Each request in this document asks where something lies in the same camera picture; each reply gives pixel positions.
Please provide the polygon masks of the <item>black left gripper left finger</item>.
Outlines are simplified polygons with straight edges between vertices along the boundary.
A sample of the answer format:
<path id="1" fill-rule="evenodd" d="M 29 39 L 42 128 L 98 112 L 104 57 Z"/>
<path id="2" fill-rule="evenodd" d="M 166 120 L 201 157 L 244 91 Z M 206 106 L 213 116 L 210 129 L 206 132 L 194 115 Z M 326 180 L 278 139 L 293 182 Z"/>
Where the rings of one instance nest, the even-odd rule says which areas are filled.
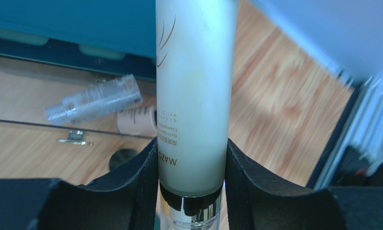
<path id="1" fill-rule="evenodd" d="M 157 140 L 87 185 L 58 178 L 0 179 L 0 230 L 152 230 Z"/>

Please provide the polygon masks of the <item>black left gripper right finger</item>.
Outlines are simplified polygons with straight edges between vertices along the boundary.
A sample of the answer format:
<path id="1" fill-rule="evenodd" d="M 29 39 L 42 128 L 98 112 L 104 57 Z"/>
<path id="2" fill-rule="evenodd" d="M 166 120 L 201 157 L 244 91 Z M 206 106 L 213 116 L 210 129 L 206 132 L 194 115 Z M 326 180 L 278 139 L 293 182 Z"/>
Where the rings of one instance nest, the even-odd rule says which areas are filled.
<path id="1" fill-rule="evenodd" d="M 232 230 L 383 230 L 383 187 L 302 187 L 263 167 L 231 140 L 225 193 Z"/>

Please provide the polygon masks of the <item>clear plastic bottle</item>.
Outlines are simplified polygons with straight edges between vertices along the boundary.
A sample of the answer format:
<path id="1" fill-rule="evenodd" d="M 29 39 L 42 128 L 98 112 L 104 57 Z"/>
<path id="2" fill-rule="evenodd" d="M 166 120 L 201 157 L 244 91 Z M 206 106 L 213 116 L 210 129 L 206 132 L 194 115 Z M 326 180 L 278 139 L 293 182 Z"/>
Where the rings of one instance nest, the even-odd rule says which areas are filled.
<path id="1" fill-rule="evenodd" d="M 64 96 L 60 103 L 45 108 L 45 116 L 56 126 L 79 125 L 140 105 L 142 101 L 138 84 L 130 74 Z"/>

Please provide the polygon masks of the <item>cream pump lotion bottle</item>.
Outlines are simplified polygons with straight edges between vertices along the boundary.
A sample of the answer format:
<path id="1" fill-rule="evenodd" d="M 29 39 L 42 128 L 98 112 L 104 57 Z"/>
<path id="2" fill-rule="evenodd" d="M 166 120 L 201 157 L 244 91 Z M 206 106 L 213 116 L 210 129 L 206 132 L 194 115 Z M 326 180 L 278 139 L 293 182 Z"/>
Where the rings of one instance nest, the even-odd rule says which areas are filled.
<path id="1" fill-rule="evenodd" d="M 217 230 L 231 106 L 236 0 L 156 1 L 162 230 Z"/>

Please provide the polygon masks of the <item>teal drawer organizer box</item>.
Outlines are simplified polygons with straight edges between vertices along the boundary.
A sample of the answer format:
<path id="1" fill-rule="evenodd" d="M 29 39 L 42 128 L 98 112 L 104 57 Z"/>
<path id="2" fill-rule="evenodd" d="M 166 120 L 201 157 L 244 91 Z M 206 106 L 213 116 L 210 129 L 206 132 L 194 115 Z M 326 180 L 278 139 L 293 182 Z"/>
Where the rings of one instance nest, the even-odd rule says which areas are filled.
<path id="1" fill-rule="evenodd" d="M 152 0 L 0 0 L 0 56 L 155 81 Z"/>

